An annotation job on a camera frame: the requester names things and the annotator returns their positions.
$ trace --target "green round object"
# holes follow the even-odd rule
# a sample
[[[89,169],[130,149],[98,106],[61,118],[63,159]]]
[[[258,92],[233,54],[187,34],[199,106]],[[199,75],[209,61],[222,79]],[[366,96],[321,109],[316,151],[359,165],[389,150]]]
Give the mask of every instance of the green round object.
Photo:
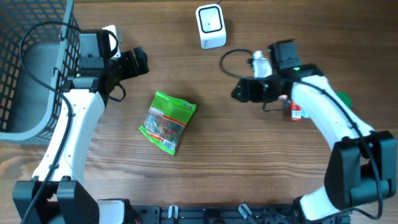
[[[347,93],[343,92],[337,92],[336,95],[344,102],[344,104],[351,109],[353,106],[353,101],[351,100],[351,97]]]

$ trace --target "green package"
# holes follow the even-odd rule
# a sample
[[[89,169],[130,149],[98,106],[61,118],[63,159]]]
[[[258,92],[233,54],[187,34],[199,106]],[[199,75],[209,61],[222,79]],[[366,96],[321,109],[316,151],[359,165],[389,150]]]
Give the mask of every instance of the green package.
[[[139,129],[156,146],[174,155],[182,131],[196,107],[185,100],[157,91],[144,125]]]

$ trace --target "basket bottom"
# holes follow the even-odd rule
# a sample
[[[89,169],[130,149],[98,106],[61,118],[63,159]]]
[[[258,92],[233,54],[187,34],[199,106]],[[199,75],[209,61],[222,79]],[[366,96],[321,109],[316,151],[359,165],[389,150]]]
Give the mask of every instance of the basket bottom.
[[[37,43],[26,49],[23,57],[27,69],[50,86],[52,79],[56,78],[52,70],[57,62],[59,47],[59,43],[56,42]],[[21,70],[6,132],[23,133],[37,126],[43,120],[46,111],[52,110],[52,103],[49,105],[49,94],[48,89],[33,81],[26,71]]]

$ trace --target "plastic bin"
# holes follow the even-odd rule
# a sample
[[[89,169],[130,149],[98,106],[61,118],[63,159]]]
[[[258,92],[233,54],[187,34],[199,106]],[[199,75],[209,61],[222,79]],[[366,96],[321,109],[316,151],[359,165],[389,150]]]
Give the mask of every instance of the plastic bin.
[[[73,1],[0,0],[0,141],[48,144],[60,114],[59,96],[33,81],[21,68],[22,36],[43,21],[78,23]],[[78,31],[46,25],[32,31],[23,46],[26,67],[59,89],[79,54]]]

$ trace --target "wooden table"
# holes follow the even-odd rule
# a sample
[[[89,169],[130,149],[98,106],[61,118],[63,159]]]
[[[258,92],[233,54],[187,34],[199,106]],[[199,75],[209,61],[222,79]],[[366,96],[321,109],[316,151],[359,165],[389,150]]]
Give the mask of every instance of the wooden table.
[[[230,97],[237,80],[219,70],[218,60],[235,48],[266,51],[273,42],[296,39],[303,63],[316,63],[335,91],[349,94],[360,118],[398,136],[395,1],[225,0],[227,44],[213,50],[200,48],[195,10],[203,4],[75,4],[82,28],[116,24],[122,50],[142,46],[149,58],[150,72],[123,81],[126,99],[110,101],[96,127],[85,169],[85,186],[95,199],[262,205],[290,203],[323,184],[330,150],[310,120],[286,122],[280,112],[265,113],[260,104]],[[246,59],[231,56],[226,66],[252,75]],[[138,130],[156,90],[197,104],[174,157]],[[30,178],[46,147],[0,147],[0,223],[17,223],[12,188],[16,180]],[[376,204],[364,209],[376,213]],[[395,223],[398,197],[384,201],[378,222],[352,217],[353,223]]]

